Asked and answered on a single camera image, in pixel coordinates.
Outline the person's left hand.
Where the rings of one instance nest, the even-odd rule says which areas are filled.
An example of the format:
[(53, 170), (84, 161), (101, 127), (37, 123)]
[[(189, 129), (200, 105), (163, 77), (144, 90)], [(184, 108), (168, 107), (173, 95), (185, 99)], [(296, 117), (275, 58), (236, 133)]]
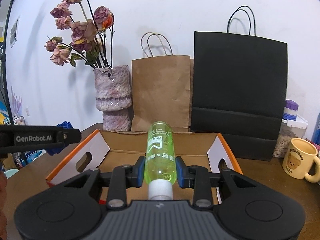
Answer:
[(7, 240), (7, 217), (3, 212), (5, 201), (7, 199), (7, 177), (1, 171), (0, 173), (0, 237)]

